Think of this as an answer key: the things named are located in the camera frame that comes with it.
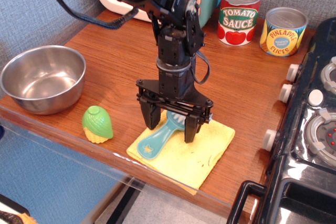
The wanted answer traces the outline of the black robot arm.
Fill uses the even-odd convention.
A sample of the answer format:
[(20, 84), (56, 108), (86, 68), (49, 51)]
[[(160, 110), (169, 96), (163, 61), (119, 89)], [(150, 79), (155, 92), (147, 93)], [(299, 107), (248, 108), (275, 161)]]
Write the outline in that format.
[(119, 0), (147, 13), (158, 46), (157, 80), (137, 81), (145, 124), (154, 129), (166, 109), (185, 116), (185, 141), (194, 140), (211, 117), (212, 100), (195, 84), (196, 59), (202, 56), (205, 34), (198, 18), (197, 0)]

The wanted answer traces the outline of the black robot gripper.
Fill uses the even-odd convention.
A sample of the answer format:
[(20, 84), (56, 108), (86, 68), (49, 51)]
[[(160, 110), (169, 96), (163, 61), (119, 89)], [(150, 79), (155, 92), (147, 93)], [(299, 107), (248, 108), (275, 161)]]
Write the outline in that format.
[(156, 59), (159, 70), (157, 80), (139, 79), (137, 94), (147, 128), (153, 130), (161, 119), (161, 108), (184, 115), (185, 143), (191, 143), (201, 124), (212, 119), (213, 101), (199, 93), (196, 83), (196, 58), (191, 57), (182, 65), (170, 65)]

